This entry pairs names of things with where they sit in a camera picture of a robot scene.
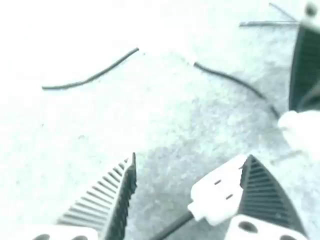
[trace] white plug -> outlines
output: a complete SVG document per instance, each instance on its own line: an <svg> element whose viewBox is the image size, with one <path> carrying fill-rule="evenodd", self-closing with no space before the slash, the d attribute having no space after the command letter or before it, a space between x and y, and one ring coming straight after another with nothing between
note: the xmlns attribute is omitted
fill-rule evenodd
<svg viewBox="0 0 320 240"><path fill-rule="evenodd" d="M216 168L191 188L189 211L196 221L205 218L212 226L233 217L238 210L243 189L242 166L247 155L238 155Z"/></svg>

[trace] white connector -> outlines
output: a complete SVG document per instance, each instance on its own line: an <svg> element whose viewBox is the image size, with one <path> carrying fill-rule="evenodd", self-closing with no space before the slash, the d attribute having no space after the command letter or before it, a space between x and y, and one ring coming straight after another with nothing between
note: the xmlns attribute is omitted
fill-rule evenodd
<svg viewBox="0 0 320 240"><path fill-rule="evenodd" d="M300 232L254 217L239 214L232 218L224 240L307 240Z"/></svg>
<svg viewBox="0 0 320 240"><path fill-rule="evenodd" d="M89 227L65 225L24 225L5 236L7 240L98 240L96 230Z"/></svg>
<svg viewBox="0 0 320 240"><path fill-rule="evenodd" d="M247 155L238 155L216 168L192 186L189 211L196 221L205 218L212 226L233 217L238 210L243 189L242 166Z"/></svg>

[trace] black ribbed plastic part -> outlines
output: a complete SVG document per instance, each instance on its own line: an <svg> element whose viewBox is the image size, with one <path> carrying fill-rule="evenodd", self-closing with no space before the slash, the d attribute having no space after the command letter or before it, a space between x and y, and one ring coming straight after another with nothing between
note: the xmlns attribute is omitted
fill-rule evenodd
<svg viewBox="0 0 320 240"><path fill-rule="evenodd" d="M278 181L253 155L242 168L243 194L238 214L300 232L303 225Z"/></svg>
<svg viewBox="0 0 320 240"><path fill-rule="evenodd" d="M131 195L137 188L136 155L107 172L58 219L62 225L93 228L99 239L123 240Z"/></svg>
<svg viewBox="0 0 320 240"><path fill-rule="evenodd" d="M291 67L289 109L302 112L318 109L320 96L304 97L319 82L320 77L320 33L300 25Z"/></svg>

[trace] power cord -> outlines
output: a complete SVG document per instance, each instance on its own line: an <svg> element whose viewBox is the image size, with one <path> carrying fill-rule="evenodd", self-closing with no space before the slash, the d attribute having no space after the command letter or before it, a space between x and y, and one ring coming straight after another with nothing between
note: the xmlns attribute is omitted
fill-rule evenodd
<svg viewBox="0 0 320 240"><path fill-rule="evenodd" d="M224 72L221 72L221 71L216 71L216 70L213 70L213 69L210 69L206 66L203 66L201 65L200 63L198 62L195 62L193 64L193 66L195 66L196 68L208 73L208 74L212 74L212 75L217 75L217 76L220 76L220 77L223 77L225 79L228 79L238 85L241 85L243 87L245 87L246 89L250 90L251 92L253 92L258 98L264 100L268 106L269 106L269 109L270 111L272 112L272 114L274 115L274 117L278 120L280 118L280 114L278 113L277 109L275 106L273 106L268 98L263 94L261 93L258 89L254 88L253 86L251 86L249 83L235 77L235 76L232 76L232 75L229 75L227 73L224 73Z"/></svg>
<svg viewBox="0 0 320 240"><path fill-rule="evenodd" d="M68 83L65 85L57 85L57 86L42 86L43 90L64 90L64 89L70 89L70 88L75 88L87 83L90 83L94 80L96 80L97 78L101 77L102 75L106 74L107 72L111 71L112 69L114 69L116 66L118 66L120 63L122 63L124 60L126 60L127 58L129 58L132 54L136 53L139 51L139 48L135 48L131 51L129 51L126 55L124 55L123 57L121 57L119 60L117 60L116 62L114 62L113 64L111 64L109 67L107 67L106 69L102 70L101 72L96 73L95 75L89 77L86 80L83 81L77 81L77 82L73 82L73 83Z"/></svg>
<svg viewBox="0 0 320 240"><path fill-rule="evenodd" d="M194 215L188 211L149 240L163 240L192 219L194 219Z"/></svg>

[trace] concrete floor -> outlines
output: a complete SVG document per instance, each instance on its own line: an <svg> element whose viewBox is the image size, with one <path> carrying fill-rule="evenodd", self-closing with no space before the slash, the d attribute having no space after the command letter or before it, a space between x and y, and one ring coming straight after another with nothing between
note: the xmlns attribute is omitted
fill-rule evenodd
<svg viewBox="0 0 320 240"><path fill-rule="evenodd" d="M266 163L289 153L264 102L184 59L246 80L284 113L297 28L238 28L288 20L265 3L33 0L5 11L13 26L2 51L2 79L10 81L0 90L1 226L52 223L81 185L136 152L126 240L145 240L186 211L192 185L210 170L240 153ZM141 51L88 85L41 90L82 80L136 46ZM295 189L310 185L313 204L297 208L316 236L319 180L307 176ZM169 239L222 240L227 227L190 222Z"/></svg>

